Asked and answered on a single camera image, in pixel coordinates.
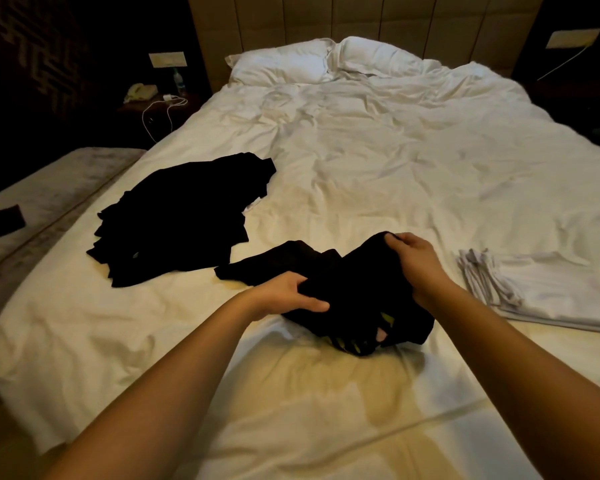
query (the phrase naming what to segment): forearm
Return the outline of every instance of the forearm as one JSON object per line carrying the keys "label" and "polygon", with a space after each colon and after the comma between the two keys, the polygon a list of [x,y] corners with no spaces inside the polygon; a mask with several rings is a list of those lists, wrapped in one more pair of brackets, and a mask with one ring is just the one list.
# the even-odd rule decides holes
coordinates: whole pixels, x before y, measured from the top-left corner
{"label": "forearm", "polygon": [[109,405],[48,479],[158,479],[176,468],[248,323],[242,293],[229,300]]}
{"label": "forearm", "polygon": [[600,478],[600,388],[449,282],[428,305],[547,478]]}

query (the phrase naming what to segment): headboard panel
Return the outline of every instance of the headboard panel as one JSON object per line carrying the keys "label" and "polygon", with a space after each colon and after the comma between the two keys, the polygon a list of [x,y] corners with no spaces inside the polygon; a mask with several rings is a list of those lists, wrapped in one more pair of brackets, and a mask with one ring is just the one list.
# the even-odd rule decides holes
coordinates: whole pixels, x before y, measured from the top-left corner
{"label": "headboard panel", "polygon": [[542,0],[189,0],[211,88],[224,57],[357,35],[456,67],[470,60],[508,75]]}

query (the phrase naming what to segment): person's left hand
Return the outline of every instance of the person's left hand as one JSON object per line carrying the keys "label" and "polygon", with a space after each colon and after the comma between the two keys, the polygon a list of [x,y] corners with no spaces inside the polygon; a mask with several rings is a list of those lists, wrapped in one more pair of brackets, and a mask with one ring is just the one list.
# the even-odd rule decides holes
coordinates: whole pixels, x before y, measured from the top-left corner
{"label": "person's left hand", "polygon": [[288,271],[245,293],[263,315],[277,315],[304,308],[311,312],[326,312],[329,304],[318,298],[298,293],[298,285],[306,278]]}

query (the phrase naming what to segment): hand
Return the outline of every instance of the hand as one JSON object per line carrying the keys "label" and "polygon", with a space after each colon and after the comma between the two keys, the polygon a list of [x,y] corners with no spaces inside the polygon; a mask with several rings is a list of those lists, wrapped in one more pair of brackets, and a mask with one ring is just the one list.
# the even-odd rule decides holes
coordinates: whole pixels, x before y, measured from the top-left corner
{"label": "hand", "polygon": [[288,271],[244,293],[252,300],[261,318],[265,315],[287,313],[297,308],[326,312],[329,309],[326,301],[298,293],[298,285],[305,280],[304,276]]}
{"label": "hand", "polygon": [[442,269],[440,260],[429,241],[410,232],[384,235],[387,245],[398,253],[402,273],[413,286],[416,303],[429,309],[432,295],[453,282]]}

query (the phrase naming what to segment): person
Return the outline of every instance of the person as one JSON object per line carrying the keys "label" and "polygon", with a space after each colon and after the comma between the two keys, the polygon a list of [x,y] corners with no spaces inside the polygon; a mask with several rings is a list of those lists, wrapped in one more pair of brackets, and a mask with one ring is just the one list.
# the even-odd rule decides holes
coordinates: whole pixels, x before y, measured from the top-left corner
{"label": "person", "polygon": [[[447,332],[538,472],[600,478],[600,388],[451,281],[429,242],[398,237],[385,240],[413,297]],[[296,308],[328,309],[297,292],[304,279],[281,274],[218,308],[78,436],[47,480],[168,478],[249,323]]]}

